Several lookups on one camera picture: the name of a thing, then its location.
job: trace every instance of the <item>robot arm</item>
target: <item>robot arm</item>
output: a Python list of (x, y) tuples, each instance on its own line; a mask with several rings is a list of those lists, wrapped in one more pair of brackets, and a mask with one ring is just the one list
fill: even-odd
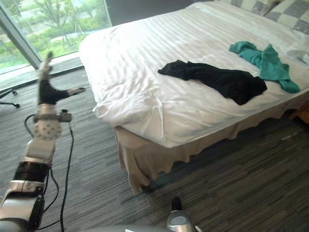
[(44, 210), (44, 180), (53, 161), (56, 140), (61, 136), (61, 122), (70, 122), (71, 114), (56, 112), (56, 102), (85, 91), (84, 88), (54, 89), (49, 83), (49, 63), (42, 68), (39, 84), (39, 108), (34, 117), (34, 138), (9, 183), (0, 204), (0, 231), (32, 231), (40, 226)]

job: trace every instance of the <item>teal clothing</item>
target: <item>teal clothing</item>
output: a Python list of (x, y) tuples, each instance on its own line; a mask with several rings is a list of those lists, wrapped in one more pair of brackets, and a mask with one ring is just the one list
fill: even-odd
[(259, 51), (254, 44), (248, 41), (240, 41), (232, 44), (229, 50), (256, 65), (260, 69), (260, 78), (263, 80), (277, 81), (282, 89), (289, 93), (300, 91), (298, 85), (289, 76), (289, 65), (281, 63), (278, 53), (271, 44), (264, 51)]

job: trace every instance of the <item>checkered pillow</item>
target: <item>checkered pillow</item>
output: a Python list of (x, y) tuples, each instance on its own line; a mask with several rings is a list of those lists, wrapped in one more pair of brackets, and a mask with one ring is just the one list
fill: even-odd
[(309, 34), (309, 0), (285, 0), (265, 17)]
[(218, 0), (229, 3), (244, 10), (263, 15), (268, 9), (269, 0)]

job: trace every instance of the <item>gray striped carpet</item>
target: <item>gray striped carpet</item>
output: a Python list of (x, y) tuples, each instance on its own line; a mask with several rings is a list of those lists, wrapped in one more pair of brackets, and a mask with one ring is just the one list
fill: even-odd
[[(66, 202), (66, 231), (114, 224), (164, 226), (174, 196), (182, 199), (192, 221), (209, 231), (309, 230), (309, 134), (288, 119), (269, 119), (258, 127), (221, 141), (176, 163), (170, 174), (151, 183), (154, 191), (133, 196), (125, 171), (119, 169), (114, 134), (91, 112), (95, 105), (84, 70), (52, 80), (55, 87), (86, 87), (87, 92), (61, 101), (58, 109), (73, 113), (75, 146)], [(6, 101), (20, 109), (0, 106), (0, 194), (14, 175), (30, 139), (23, 127), (36, 112), (37, 87), (28, 86)], [(45, 213), (42, 226), (59, 217), (70, 149), (68, 125), (57, 142), (54, 174), (59, 199)], [(49, 182), (46, 201), (56, 193)], [(43, 231), (59, 231), (54, 225)]]

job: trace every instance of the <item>white fabric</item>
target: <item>white fabric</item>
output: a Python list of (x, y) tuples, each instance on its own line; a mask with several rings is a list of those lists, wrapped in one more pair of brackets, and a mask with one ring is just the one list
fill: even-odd
[[(260, 50), (271, 43), (302, 91), (290, 94), (266, 82), (267, 91), (239, 106), (198, 81), (157, 72), (180, 59), (259, 75), (257, 67), (228, 51), (238, 41), (252, 42)], [(289, 60), (289, 50), (308, 50), (308, 36), (215, 1), (96, 32), (81, 43), (80, 57), (97, 102), (97, 117), (174, 147), (308, 91), (307, 67)]]

